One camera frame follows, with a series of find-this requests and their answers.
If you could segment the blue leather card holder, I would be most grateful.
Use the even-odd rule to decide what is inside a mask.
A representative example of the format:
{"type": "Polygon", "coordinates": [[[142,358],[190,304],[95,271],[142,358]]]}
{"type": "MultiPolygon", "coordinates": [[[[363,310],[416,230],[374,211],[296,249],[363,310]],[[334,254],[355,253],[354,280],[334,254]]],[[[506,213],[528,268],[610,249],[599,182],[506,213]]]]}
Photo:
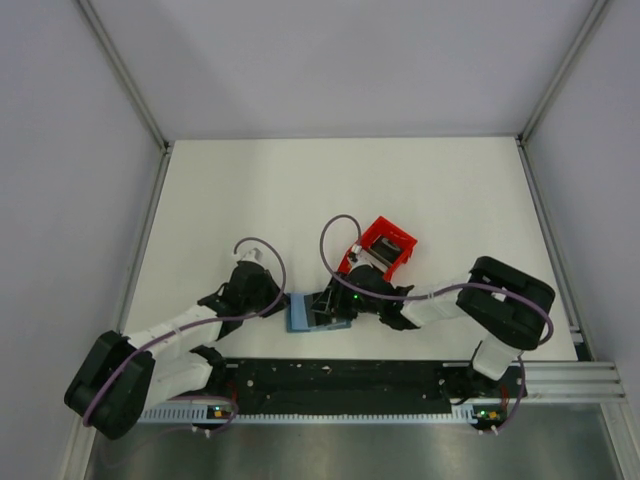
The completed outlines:
{"type": "Polygon", "coordinates": [[[349,329],[351,322],[339,321],[323,310],[326,302],[322,292],[291,293],[286,315],[288,333],[309,333],[349,329]]]}

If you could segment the red plastic bin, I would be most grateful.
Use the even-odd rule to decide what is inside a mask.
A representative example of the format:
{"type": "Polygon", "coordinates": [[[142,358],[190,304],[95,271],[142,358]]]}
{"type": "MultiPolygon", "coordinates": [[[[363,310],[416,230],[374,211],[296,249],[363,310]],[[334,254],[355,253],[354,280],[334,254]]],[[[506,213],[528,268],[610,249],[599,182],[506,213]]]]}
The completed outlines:
{"type": "Polygon", "coordinates": [[[379,216],[347,250],[338,271],[348,274],[356,265],[367,264],[391,281],[397,269],[409,261],[417,243],[416,238],[379,216]]]}

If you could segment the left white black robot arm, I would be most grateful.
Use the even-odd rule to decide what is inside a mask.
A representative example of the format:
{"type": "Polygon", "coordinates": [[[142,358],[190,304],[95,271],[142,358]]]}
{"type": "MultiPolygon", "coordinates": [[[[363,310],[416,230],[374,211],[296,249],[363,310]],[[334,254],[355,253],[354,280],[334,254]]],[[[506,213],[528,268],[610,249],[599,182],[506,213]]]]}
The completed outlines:
{"type": "Polygon", "coordinates": [[[255,260],[240,260],[228,281],[176,317],[144,331],[101,334],[68,386],[64,404],[110,440],[141,415],[192,393],[236,399],[215,343],[251,319],[285,310],[289,297],[255,260]]]}

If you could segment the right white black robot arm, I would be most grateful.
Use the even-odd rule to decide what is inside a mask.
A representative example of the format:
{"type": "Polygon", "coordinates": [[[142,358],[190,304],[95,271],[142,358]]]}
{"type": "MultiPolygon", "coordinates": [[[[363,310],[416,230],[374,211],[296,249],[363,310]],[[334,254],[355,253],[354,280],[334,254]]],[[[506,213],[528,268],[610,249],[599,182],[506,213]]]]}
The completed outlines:
{"type": "Polygon", "coordinates": [[[466,372],[478,395],[492,394],[517,357],[553,334],[554,290],[492,257],[478,258],[466,281],[420,293],[412,285],[393,285],[367,258],[350,254],[348,264],[346,273],[332,274],[323,291],[304,297],[307,318],[330,325],[370,314],[393,330],[409,331],[467,316],[487,332],[466,372]]]}

